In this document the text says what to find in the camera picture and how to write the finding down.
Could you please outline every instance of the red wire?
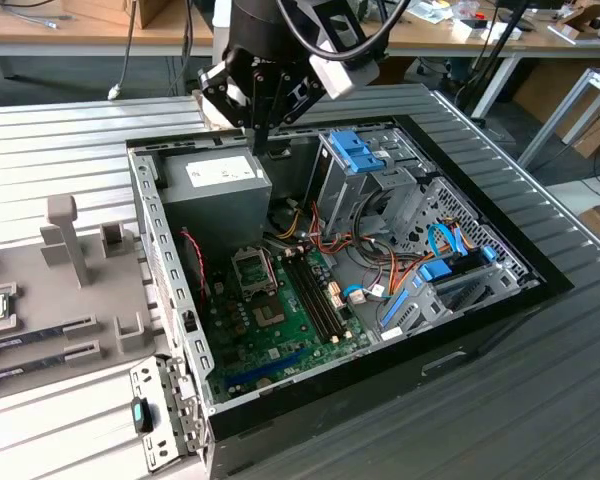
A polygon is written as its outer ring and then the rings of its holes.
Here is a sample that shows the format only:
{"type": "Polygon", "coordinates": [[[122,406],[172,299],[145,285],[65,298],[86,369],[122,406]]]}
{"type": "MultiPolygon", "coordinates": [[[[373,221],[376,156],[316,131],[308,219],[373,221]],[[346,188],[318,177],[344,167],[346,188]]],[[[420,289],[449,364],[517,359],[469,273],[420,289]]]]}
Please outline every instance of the red wire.
{"type": "Polygon", "coordinates": [[[200,265],[200,295],[202,297],[204,297],[204,281],[205,281],[205,274],[204,274],[204,262],[202,261],[202,252],[200,251],[200,247],[198,246],[198,242],[196,242],[196,240],[189,235],[188,232],[185,232],[184,230],[180,232],[180,234],[182,236],[184,236],[187,240],[189,240],[189,242],[191,242],[191,244],[193,245],[193,248],[195,248],[196,250],[196,255],[198,257],[198,265],[200,265]]]}

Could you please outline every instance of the power cable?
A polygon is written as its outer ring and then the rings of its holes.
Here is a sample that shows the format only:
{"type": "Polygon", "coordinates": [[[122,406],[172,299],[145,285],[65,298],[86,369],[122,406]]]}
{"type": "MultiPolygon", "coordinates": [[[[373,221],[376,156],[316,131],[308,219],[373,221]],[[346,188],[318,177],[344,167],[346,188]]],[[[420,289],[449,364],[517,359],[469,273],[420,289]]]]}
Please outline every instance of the power cable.
{"type": "Polygon", "coordinates": [[[178,73],[175,80],[171,83],[171,85],[169,85],[169,90],[167,90],[167,96],[171,96],[174,87],[178,84],[178,82],[182,78],[182,75],[184,75],[184,72],[189,66],[189,59],[191,58],[191,48],[193,47],[193,22],[191,20],[191,1],[192,0],[184,0],[187,10],[187,21],[185,22],[184,26],[184,42],[182,45],[182,56],[184,57],[184,60],[182,63],[182,68],[180,69],[180,73],[178,73]]]}
{"type": "Polygon", "coordinates": [[[296,40],[298,40],[298,42],[300,42],[300,44],[306,50],[324,60],[331,60],[334,62],[346,62],[347,60],[353,60],[364,55],[369,50],[371,50],[379,41],[382,41],[382,39],[391,31],[394,25],[398,23],[398,20],[400,20],[400,17],[402,16],[406,8],[409,6],[410,0],[400,0],[400,3],[393,11],[391,16],[387,19],[385,23],[382,24],[382,26],[378,29],[376,33],[374,33],[371,37],[367,38],[360,45],[345,50],[344,52],[329,52],[327,50],[322,50],[321,48],[318,48],[315,45],[312,45],[302,36],[302,33],[300,33],[296,25],[293,23],[293,20],[291,19],[287,8],[284,6],[283,0],[276,0],[276,2],[278,4],[278,8],[280,9],[282,17],[284,18],[285,22],[287,22],[289,30],[291,30],[293,36],[296,38],[296,40]]]}
{"type": "Polygon", "coordinates": [[[120,90],[122,90],[122,84],[124,83],[124,79],[127,75],[127,66],[129,65],[129,52],[131,51],[131,40],[133,39],[133,28],[136,25],[136,8],[138,6],[137,0],[132,0],[131,3],[131,19],[129,20],[129,32],[127,34],[127,47],[124,52],[124,61],[122,62],[122,74],[120,75],[120,81],[116,83],[111,90],[109,90],[109,95],[107,98],[111,100],[115,100],[120,95],[120,90]]]}

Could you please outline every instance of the blue drive bracket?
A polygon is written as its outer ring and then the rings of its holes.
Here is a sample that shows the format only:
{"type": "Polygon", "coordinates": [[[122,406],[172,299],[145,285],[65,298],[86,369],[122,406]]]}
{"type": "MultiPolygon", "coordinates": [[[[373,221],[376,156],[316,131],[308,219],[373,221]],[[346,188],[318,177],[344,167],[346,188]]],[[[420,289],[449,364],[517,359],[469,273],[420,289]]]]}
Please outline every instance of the blue drive bracket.
{"type": "Polygon", "coordinates": [[[433,282],[451,273],[451,269],[444,260],[434,260],[421,266],[418,271],[427,282],[433,282]]]}
{"type": "Polygon", "coordinates": [[[385,168],[385,163],[378,160],[352,130],[332,132],[329,139],[354,173],[373,172],[385,168]]]}

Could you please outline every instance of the aluminum extrusion table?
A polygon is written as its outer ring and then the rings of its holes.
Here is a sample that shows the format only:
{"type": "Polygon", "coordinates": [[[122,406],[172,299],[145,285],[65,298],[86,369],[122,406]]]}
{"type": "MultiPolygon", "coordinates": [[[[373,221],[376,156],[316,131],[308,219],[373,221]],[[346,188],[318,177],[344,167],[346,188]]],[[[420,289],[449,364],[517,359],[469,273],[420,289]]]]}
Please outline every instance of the aluminum extrusion table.
{"type": "MultiPolygon", "coordinates": [[[[444,98],[373,87],[303,121],[410,114],[576,288],[487,356],[237,479],[600,478],[600,242],[444,98]]],[[[135,228],[124,140],[201,131],[189,98],[0,108],[0,247],[31,243],[46,195],[77,229],[135,228]]],[[[129,365],[0,400],[0,478],[148,477],[129,365]]],[[[202,479],[194,459],[159,478],[202,479]]]]}
{"type": "MultiPolygon", "coordinates": [[[[571,107],[573,107],[582,97],[582,95],[584,95],[584,93],[591,87],[597,88],[600,92],[600,69],[588,68],[582,74],[571,91],[569,91],[567,96],[564,97],[562,102],[560,102],[560,105],[558,105],[551,117],[549,117],[549,120],[547,120],[538,134],[533,138],[533,140],[531,140],[525,151],[522,152],[522,155],[520,155],[520,158],[518,158],[518,165],[521,167],[526,167],[529,165],[529,163],[531,163],[538,152],[540,152],[542,147],[544,147],[545,143],[547,143],[547,140],[554,132],[556,127],[567,116],[571,110],[571,107]]],[[[599,115],[599,112],[600,93],[598,93],[598,96],[593,100],[593,102],[591,102],[591,105],[589,105],[578,121],[567,132],[562,141],[567,145],[571,145],[574,140],[577,140],[582,135],[582,132],[584,132],[585,129],[591,124],[592,120],[595,120],[594,116],[599,115]]]]}

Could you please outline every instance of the side panel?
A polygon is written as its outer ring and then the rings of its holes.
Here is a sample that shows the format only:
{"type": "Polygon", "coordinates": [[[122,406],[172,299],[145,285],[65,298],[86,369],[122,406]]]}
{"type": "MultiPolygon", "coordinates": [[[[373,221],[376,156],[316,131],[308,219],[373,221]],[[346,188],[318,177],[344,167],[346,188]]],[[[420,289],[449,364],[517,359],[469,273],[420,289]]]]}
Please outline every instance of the side panel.
{"type": "Polygon", "coordinates": [[[216,442],[207,456],[210,478],[223,478],[249,468],[469,362],[512,322],[505,319],[493,323],[259,427],[216,442]]]}

